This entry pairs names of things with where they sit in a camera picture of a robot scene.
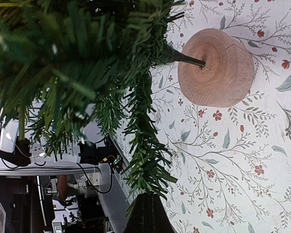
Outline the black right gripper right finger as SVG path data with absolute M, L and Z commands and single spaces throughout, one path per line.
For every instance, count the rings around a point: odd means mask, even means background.
M 150 195 L 149 211 L 149 228 L 151 233 L 175 233 L 161 199 L 157 194 Z

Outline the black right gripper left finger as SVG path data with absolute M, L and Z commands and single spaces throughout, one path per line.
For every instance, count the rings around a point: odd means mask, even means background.
M 149 194 L 139 194 L 124 229 L 124 233 L 146 233 L 148 224 Z

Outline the small green christmas tree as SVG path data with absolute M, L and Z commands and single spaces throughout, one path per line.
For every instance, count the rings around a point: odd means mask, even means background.
M 55 147 L 97 122 L 113 135 L 123 119 L 133 135 L 132 191 L 165 198 L 177 179 L 171 152 L 157 138 L 150 113 L 151 69 L 178 63 L 182 93 L 192 103 L 229 107 L 248 93 L 253 62 L 218 29 L 205 29 L 179 52 L 166 39 L 180 0 L 0 0 L 0 123 L 19 121 L 19 138 L 35 100 L 33 138 Z

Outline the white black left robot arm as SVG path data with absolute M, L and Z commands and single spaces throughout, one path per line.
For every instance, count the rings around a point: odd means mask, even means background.
M 42 136 L 34 142 L 30 134 L 19 140 L 18 120 L 6 127 L 0 123 L 0 159 L 14 169 L 34 166 L 73 166 L 76 163 L 98 165 L 114 157 L 116 150 L 108 136 L 99 133 L 95 122 L 80 128 L 80 136 L 67 134 L 55 147 L 49 145 L 50 137 Z

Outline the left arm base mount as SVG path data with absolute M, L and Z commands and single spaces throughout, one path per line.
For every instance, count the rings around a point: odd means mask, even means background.
M 92 165 L 111 163 L 114 170 L 117 173 L 121 173 L 123 169 L 123 159 L 108 134 L 98 142 L 79 142 L 78 146 L 80 149 L 80 163 Z

